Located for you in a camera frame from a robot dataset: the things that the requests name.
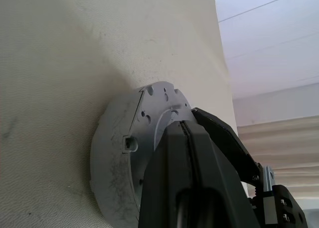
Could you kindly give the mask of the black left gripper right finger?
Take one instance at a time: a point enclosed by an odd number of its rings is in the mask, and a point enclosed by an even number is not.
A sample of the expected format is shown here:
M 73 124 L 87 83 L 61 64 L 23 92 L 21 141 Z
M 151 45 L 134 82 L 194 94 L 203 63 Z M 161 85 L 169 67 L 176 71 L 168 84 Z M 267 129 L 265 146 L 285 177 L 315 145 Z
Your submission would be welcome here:
M 207 131 L 185 123 L 194 192 L 189 228 L 260 228 L 234 167 Z

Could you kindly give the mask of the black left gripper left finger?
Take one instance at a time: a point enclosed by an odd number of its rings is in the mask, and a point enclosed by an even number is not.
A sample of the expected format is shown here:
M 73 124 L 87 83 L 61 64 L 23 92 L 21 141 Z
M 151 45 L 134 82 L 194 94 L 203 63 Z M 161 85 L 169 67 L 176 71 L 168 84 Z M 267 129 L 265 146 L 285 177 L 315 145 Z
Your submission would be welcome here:
M 138 228 L 197 228 L 196 174 L 191 155 L 199 124 L 168 125 L 143 178 Z

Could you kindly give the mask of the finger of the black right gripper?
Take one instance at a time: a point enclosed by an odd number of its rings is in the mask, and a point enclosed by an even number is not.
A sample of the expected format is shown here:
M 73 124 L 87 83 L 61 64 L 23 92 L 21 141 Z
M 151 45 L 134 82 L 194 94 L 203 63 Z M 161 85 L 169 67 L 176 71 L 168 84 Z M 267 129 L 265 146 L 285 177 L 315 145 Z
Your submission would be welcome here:
M 199 108 L 191 111 L 197 123 L 205 128 L 211 140 L 235 168 L 241 181 L 262 186 L 262 166 L 254 161 L 232 127 Z

